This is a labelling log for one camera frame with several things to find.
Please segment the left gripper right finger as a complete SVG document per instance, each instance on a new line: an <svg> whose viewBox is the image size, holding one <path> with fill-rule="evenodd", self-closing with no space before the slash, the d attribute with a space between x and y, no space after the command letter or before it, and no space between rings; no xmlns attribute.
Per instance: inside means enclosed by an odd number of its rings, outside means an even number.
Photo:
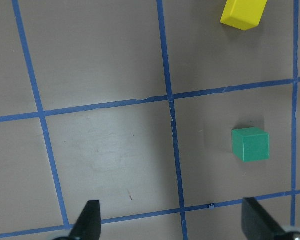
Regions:
<svg viewBox="0 0 300 240"><path fill-rule="evenodd" d="M247 240L289 240L287 233L255 198L243 198L241 228Z"/></svg>

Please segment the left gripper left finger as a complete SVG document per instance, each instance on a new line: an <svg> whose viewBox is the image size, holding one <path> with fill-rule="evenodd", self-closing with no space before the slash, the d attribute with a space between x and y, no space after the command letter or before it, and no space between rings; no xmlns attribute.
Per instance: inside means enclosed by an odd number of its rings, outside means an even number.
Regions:
<svg viewBox="0 0 300 240"><path fill-rule="evenodd" d="M70 240L98 240L100 235L100 203L98 200L89 200L70 231L68 238Z"/></svg>

